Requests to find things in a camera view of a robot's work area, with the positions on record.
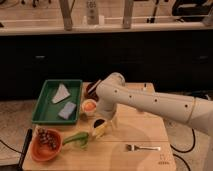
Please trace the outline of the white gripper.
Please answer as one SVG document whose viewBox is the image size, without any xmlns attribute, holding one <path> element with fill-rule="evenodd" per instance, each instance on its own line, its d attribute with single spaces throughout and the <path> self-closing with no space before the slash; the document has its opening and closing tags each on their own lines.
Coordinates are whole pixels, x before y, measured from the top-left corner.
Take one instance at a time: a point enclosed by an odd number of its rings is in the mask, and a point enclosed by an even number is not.
<svg viewBox="0 0 213 171">
<path fill-rule="evenodd" d="M 104 101 L 99 101 L 97 105 L 98 113 L 104 117 L 111 125 L 113 129 L 118 127 L 117 124 L 117 104 L 116 103 L 108 103 Z"/>
</svg>

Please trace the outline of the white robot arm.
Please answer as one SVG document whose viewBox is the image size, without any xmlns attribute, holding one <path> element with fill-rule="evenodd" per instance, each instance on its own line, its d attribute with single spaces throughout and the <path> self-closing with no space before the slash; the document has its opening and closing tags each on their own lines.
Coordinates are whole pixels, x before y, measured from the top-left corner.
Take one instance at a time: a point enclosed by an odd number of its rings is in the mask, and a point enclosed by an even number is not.
<svg viewBox="0 0 213 171">
<path fill-rule="evenodd" d="M 107 120 L 114 118 L 118 104 L 152 113 L 194 128 L 210 137 L 203 171 L 213 171 L 213 101 L 185 95 L 147 92 L 125 86 L 125 78 L 111 73 L 96 88 L 97 111 Z"/>
</svg>

